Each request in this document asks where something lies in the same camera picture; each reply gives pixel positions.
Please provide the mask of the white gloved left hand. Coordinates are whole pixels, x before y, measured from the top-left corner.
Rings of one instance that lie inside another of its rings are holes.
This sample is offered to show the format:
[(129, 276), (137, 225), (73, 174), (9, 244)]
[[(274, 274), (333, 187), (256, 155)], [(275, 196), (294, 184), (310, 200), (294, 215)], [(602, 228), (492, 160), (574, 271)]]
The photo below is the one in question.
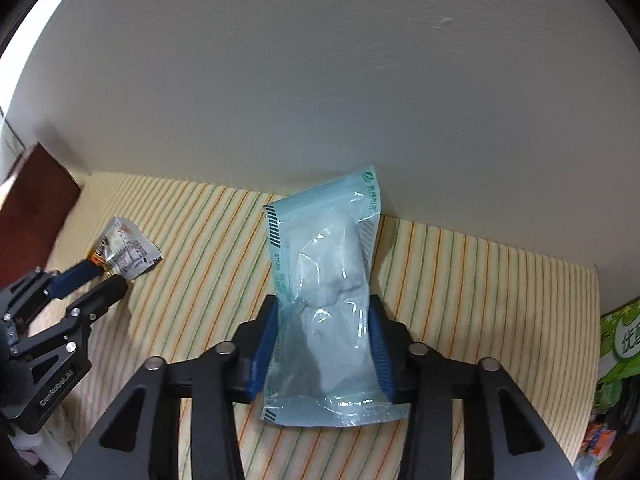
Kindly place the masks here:
[(61, 479), (73, 459), (73, 451), (64, 431), (51, 431), (42, 427), (35, 434), (14, 428), (10, 437), (14, 448), (29, 465), (43, 462), (49, 469), (48, 479)]

